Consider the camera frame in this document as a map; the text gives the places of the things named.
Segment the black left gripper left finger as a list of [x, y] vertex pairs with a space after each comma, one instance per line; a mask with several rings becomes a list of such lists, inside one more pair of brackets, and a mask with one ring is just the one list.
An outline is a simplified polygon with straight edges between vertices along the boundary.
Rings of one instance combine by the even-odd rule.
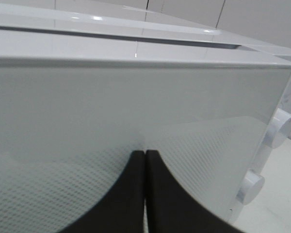
[[142, 233], [144, 231], [145, 153], [135, 150], [102, 199], [62, 233]]

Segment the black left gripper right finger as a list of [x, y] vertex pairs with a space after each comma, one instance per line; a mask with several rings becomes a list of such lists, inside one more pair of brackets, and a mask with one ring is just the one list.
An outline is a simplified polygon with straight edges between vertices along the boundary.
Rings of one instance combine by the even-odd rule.
[[195, 201], [156, 150], [145, 153], [145, 202], [150, 233], [234, 233], [235, 228]]

